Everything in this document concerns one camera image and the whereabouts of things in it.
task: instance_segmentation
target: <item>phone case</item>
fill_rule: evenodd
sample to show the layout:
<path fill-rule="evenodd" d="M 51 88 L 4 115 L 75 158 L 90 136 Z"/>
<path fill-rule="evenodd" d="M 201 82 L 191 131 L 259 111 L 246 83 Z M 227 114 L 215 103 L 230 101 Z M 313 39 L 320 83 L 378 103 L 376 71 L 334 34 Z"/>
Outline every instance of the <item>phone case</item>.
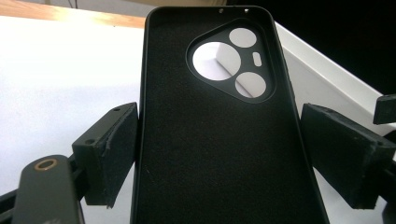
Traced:
<path fill-rule="evenodd" d="M 141 80 L 131 223 L 328 223 L 268 11 L 155 9 Z"/>

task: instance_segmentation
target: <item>small circular hole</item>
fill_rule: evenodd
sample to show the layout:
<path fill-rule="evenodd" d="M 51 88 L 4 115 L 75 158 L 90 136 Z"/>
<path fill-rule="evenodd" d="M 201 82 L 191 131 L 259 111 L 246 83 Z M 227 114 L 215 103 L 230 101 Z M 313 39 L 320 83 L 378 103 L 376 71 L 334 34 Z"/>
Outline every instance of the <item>small circular hole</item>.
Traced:
<path fill-rule="evenodd" d="M 90 144 L 92 144 L 92 143 L 94 143 L 94 142 L 95 142 L 94 139 L 88 139 L 87 141 L 85 141 L 85 144 L 86 144 L 86 145 L 90 145 Z"/>
<path fill-rule="evenodd" d="M 58 161 L 55 159 L 47 159 L 40 161 L 38 164 L 35 165 L 35 169 L 37 171 L 47 171 L 58 164 Z"/>

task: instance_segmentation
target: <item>wooden edge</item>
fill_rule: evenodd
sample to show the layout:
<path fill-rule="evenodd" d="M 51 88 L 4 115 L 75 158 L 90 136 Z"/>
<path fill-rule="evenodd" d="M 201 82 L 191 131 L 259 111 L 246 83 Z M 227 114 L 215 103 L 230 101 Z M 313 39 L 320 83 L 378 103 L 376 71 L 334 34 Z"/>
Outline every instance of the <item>wooden edge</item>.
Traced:
<path fill-rule="evenodd" d="M 53 7 L 16 0 L 0 0 L 0 16 L 47 21 L 72 21 L 112 26 L 144 28 L 145 18 L 95 12 L 67 7 Z"/>

